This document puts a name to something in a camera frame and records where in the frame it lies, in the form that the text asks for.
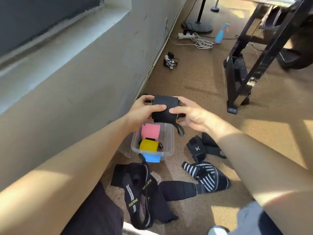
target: wall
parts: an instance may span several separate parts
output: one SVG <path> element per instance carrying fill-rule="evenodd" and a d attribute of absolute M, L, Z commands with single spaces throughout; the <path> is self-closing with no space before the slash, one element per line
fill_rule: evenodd
<path fill-rule="evenodd" d="M 119 5 L 112 0 L 105 3 Z M 6 111 L 0 115 L 0 189 L 127 112 L 164 44 L 165 19 L 170 29 L 183 3 L 125 0 L 122 7 L 131 5 L 132 9 L 118 23 L 38 85 L 27 85 L 23 97 L 10 101 L 9 106 L 4 101 Z M 44 65 L 47 71 L 49 64 Z M 36 71 L 38 66 L 28 67 Z M 8 82 L 15 75 L 8 71 L 0 78 L 0 87 L 6 86 L 8 95 L 22 92 L 10 89 L 15 85 Z M 18 82 L 19 86 L 25 87 L 24 82 Z M 0 101 L 4 97 L 7 95 L 0 94 Z"/>

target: speckled floor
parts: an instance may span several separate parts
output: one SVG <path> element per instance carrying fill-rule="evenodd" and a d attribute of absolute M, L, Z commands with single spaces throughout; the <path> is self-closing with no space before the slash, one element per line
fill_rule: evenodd
<path fill-rule="evenodd" d="M 182 32 L 180 23 L 190 11 L 194 0 L 187 0 L 174 27 L 171 39 Z M 240 34 L 254 5 L 239 0 L 220 0 L 219 13 L 210 11 L 215 0 L 207 0 L 204 15 L 214 27 L 215 36 L 224 23 L 230 23 L 225 38 Z M 192 14 L 197 15 L 201 0 L 196 3 Z M 144 90 L 150 94 L 184 96 L 207 110 L 219 115 L 245 133 L 294 160 L 301 166 L 313 170 L 313 78 L 312 66 L 303 70 L 284 72 L 275 60 L 252 91 L 250 105 L 242 106 L 237 115 L 226 112 L 226 83 L 223 60 L 233 47 L 235 40 L 223 40 L 211 50 L 198 50 L 193 46 L 177 46 L 168 42 Z M 168 51 L 180 59 L 176 69 L 170 71 L 162 66 L 163 55 Z M 255 63 L 260 51 L 252 46 L 244 50 L 248 68 Z M 193 163 L 186 144 L 197 134 L 186 129 L 186 136 L 175 135 L 174 154 L 159 164 L 151 164 L 151 170 L 158 181 L 182 180 L 194 182 L 182 169 L 182 162 Z M 211 194 L 202 194 L 169 205 L 179 217 L 170 224 L 154 224 L 151 231 L 158 234 L 205 234 L 212 225 L 221 225 L 233 230 L 237 226 L 236 213 L 240 207 L 252 200 L 227 160 L 208 155 L 207 161 L 218 167 L 231 180 L 231 188 Z M 139 162 L 138 157 L 125 158 L 117 153 L 112 166 L 104 173 L 101 181 L 113 201 L 125 211 L 125 221 L 130 221 L 124 202 L 123 189 L 111 187 L 110 180 L 115 164 Z"/>

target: spray bottle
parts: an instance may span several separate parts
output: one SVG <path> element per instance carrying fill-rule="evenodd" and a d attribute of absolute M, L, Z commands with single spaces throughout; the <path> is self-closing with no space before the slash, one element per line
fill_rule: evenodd
<path fill-rule="evenodd" d="M 228 27 L 229 24 L 223 24 L 222 25 L 222 28 L 221 30 L 217 33 L 215 39 L 214 39 L 214 42 L 215 43 L 221 43 L 222 40 L 223 40 L 223 37 L 224 37 L 224 31 L 225 31 L 225 28 Z"/>

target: power strip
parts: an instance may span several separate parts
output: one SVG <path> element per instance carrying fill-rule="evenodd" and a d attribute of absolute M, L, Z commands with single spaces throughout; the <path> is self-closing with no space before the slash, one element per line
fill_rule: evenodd
<path fill-rule="evenodd" d="M 183 33 L 178 33 L 177 39 L 192 39 L 194 37 L 194 34 L 187 33 L 186 35 L 184 35 Z"/>

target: white cable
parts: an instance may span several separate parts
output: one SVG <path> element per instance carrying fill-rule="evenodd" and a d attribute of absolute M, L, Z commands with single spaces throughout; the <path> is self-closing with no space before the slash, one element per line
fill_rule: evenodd
<path fill-rule="evenodd" d="M 215 43 L 212 43 L 212 42 L 210 42 L 210 41 L 208 41 L 206 39 L 201 39 L 201 37 L 197 33 L 194 33 L 194 36 L 195 37 L 191 38 L 191 40 L 194 41 L 195 43 L 178 44 L 178 43 L 175 43 L 171 38 L 170 38 L 170 41 L 172 41 L 176 45 L 181 45 L 181 46 L 193 45 L 193 46 L 195 46 L 198 49 L 210 49 L 210 48 L 213 48 L 213 44 L 215 44 Z"/>

